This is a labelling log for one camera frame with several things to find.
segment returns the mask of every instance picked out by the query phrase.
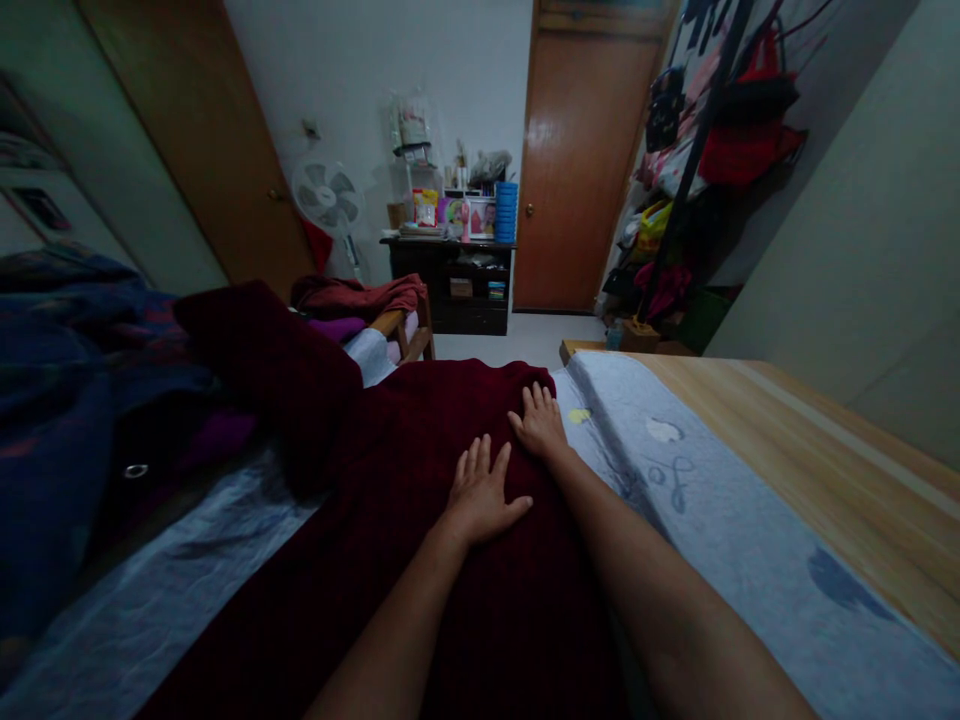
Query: wooden door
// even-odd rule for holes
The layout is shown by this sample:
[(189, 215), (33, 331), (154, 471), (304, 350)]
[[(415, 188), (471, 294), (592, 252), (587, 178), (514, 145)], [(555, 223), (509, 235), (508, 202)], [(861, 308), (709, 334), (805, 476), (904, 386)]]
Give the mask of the wooden door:
[(314, 272), (219, 0), (77, 0), (232, 283)]
[(514, 307), (589, 312), (643, 132), (667, 23), (619, 36), (544, 29), (561, 21), (571, 22), (551, 13), (550, 24), (541, 22), (534, 34)]

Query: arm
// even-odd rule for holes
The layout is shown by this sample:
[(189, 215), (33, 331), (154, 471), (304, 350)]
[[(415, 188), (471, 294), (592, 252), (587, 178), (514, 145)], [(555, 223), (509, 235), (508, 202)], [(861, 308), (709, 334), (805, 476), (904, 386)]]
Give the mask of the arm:
[(457, 463), (447, 509), (304, 716), (416, 718), (447, 596), (470, 548), (499, 535), (533, 505), (504, 503), (510, 443), (490, 468), (490, 436)]
[(657, 704), (673, 717), (813, 718), (737, 613), (566, 440), (557, 401), (523, 390), (517, 436), (563, 492)]

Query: white fan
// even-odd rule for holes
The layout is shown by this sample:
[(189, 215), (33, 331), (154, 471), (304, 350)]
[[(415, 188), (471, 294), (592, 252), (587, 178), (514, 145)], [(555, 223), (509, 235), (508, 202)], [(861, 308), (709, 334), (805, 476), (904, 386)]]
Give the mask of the white fan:
[[(343, 164), (325, 159), (316, 151), (308, 153), (297, 164), (290, 180), (297, 209), (308, 222), (339, 240), (346, 262), (353, 266), (353, 275), (360, 282), (360, 257), (351, 230), (363, 217), (363, 196), (343, 169)], [(330, 260), (337, 272), (336, 244)]]

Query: floor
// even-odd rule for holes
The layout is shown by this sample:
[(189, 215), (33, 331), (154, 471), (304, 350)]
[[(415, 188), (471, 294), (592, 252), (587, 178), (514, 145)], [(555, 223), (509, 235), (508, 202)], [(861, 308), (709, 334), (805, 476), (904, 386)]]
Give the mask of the floor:
[(559, 370), (560, 341), (602, 340), (603, 323), (595, 317), (577, 315), (529, 315), (514, 313), (507, 323), (506, 336), (436, 335), (434, 344), (438, 360), (477, 358), (490, 367), (500, 367), (514, 360), (529, 365)]

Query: bottle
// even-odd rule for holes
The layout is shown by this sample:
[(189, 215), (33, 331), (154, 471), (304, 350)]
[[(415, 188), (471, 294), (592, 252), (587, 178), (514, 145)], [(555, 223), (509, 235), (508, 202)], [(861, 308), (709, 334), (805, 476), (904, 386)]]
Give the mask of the bottle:
[(617, 318), (613, 325), (607, 328), (607, 350), (619, 350), (620, 343), (623, 342), (623, 320)]

